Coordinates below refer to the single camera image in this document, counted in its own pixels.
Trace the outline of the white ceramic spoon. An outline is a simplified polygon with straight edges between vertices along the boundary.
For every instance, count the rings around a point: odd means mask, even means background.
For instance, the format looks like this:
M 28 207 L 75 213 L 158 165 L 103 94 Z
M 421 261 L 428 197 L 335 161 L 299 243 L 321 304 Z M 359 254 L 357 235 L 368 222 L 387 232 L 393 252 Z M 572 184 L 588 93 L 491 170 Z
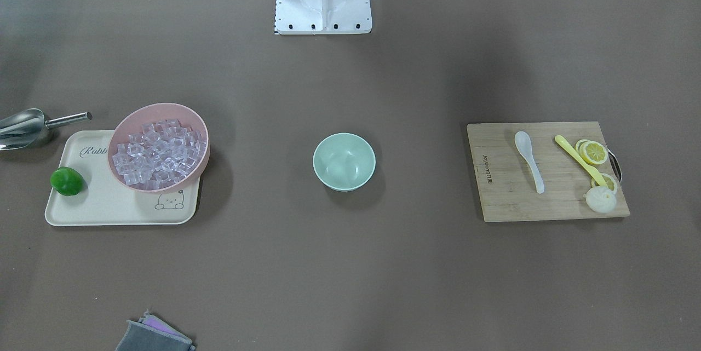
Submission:
M 525 160 L 528 168 L 533 177 L 534 186 L 538 194 L 543 194 L 545 192 L 545 182 L 543 181 L 542 174 L 538 165 L 536 163 L 531 137 L 525 131 L 518 131 L 515 134 L 515 147 L 522 158 Z

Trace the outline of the green lime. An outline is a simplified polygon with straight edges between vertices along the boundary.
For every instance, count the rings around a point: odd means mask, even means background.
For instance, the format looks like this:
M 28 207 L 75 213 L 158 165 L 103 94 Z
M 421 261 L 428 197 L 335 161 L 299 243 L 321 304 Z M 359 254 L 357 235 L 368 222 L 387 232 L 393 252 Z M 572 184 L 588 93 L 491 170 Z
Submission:
M 73 168 L 61 166 L 50 175 L 50 184 L 63 196 L 75 196 L 86 187 L 85 179 Z

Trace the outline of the grey folded cloth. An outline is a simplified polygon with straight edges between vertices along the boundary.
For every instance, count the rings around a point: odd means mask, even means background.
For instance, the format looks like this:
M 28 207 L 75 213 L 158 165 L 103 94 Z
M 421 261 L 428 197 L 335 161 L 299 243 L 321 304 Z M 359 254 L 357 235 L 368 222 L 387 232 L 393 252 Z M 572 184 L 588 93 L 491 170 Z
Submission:
M 145 312 L 128 326 L 116 350 L 195 350 L 193 339 L 155 314 Z

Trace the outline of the cream plastic tray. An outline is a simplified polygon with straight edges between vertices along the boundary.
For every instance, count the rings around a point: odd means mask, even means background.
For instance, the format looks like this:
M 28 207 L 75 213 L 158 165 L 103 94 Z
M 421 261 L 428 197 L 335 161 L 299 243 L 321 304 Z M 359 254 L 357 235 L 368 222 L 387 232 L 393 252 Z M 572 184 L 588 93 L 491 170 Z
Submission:
M 200 179 L 167 194 L 135 192 L 108 168 L 112 130 L 79 131 L 67 139 L 60 166 L 75 169 L 86 188 L 75 196 L 51 191 L 45 220 L 52 226 L 179 225 L 196 211 Z

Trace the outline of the mint green bowl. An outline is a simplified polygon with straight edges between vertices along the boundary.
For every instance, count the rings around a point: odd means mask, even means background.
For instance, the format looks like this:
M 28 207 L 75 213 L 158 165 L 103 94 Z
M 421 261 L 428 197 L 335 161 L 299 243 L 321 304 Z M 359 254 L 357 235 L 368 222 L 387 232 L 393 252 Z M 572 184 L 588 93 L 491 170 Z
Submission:
M 375 150 L 363 137 L 351 133 L 332 134 L 315 147 L 312 156 L 315 175 L 324 186 L 338 192 L 352 192 L 375 174 Z

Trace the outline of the bamboo cutting board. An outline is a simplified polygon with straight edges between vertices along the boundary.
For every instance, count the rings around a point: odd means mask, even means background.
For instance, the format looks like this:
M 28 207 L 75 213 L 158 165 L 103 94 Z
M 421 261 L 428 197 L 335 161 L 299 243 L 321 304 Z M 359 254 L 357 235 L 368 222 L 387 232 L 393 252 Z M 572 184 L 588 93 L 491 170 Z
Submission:
M 601 214 L 588 207 L 585 194 L 591 188 L 591 176 L 554 139 L 561 135 L 572 145 L 581 139 L 603 144 L 598 122 L 471 123 L 466 131 L 486 223 L 629 216 L 621 189 L 612 211 Z M 542 194 L 516 148 L 519 131 L 531 139 L 534 161 L 545 183 Z

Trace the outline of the yellow plastic knife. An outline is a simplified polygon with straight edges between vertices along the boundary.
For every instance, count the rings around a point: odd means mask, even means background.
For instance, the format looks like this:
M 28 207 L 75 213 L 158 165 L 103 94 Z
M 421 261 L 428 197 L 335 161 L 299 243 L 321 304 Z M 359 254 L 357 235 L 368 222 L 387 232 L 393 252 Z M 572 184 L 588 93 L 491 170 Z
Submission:
M 604 186 L 607 187 L 606 180 L 601 176 L 600 171 L 595 168 L 593 165 L 590 165 L 586 163 L 586 161 L 583 159 L 583 157 L 578 154 L 578 152 L 574 149 L 573 146 L 568 142 L 567 139 L 565 139 L 561 135 L 556 135 L 554 136 L 554 142 L 558 144 L 561 149 L 563 149 L 569 156 L 571 156 L 573 159 L 575 159 L 578 164 L 591 176 L 591 178 L 594 179 L 594 181 L 599 185 L 599 186 Z

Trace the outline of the steel ice scoop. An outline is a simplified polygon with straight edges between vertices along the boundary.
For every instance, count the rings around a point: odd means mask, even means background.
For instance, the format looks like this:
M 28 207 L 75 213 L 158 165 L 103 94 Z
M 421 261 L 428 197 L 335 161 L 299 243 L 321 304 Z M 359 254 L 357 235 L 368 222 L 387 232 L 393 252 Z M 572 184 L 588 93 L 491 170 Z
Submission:
M 1 121 L 1 149 L 14 151 L 44 146 L 53 138 L 55 129 L 92 118 L 90 112 L 55 119 L 50 119 L 37 108 L 18 112 Z

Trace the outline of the lemon slice stack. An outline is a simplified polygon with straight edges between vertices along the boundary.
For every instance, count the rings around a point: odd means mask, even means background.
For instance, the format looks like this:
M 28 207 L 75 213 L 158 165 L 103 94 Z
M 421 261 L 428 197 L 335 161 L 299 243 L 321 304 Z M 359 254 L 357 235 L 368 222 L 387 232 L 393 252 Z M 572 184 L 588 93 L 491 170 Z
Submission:
M 597 141 L 581 139 L 576 142 L 575 150 L 587 164 L 592 166 L 603 165 L 609 160 L 608 149 Z

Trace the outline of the pink bowl of ice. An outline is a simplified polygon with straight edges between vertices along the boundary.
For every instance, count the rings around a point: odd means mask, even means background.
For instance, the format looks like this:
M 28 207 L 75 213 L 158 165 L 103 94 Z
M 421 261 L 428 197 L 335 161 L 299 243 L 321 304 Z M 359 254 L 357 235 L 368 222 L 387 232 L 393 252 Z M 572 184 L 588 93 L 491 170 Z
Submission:
M 200 181 L 212 151 L 203 118 L 190 107 L 158 102 L 141 107 L 113 130 L 107 165 L 121 186 L 167 194 Z

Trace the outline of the lemon end piece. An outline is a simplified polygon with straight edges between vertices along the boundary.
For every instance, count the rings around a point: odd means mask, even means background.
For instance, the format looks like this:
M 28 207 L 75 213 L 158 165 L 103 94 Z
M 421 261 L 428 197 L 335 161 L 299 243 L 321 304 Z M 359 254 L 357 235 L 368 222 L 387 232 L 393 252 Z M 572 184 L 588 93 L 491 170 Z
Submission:
M 591 187 L 584 198 L 587 206 L 599 214 L 611 213 L 617 206 L 615 192 L 606 186 Z

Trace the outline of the lemon slice upper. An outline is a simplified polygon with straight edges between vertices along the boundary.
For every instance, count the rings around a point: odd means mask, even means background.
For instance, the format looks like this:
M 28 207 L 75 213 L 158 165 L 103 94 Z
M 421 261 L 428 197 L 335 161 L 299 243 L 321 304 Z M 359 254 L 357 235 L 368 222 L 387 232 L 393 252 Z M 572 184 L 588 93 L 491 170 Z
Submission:
M 612 193 L 614 195 L 616 195 L 620 189 L 620 185 L 619 185 L 618 180 L 615 177 L 613 177 L 609 174 L 606 174 L 606 173 L 601 173 L 601 177 L 606 182 L 606 186 L 612 191 Z M 598 182 L 594 178 L 592 178 L 590 180 L 590 187 L 598 187 L 598 186 L 599 186 Z

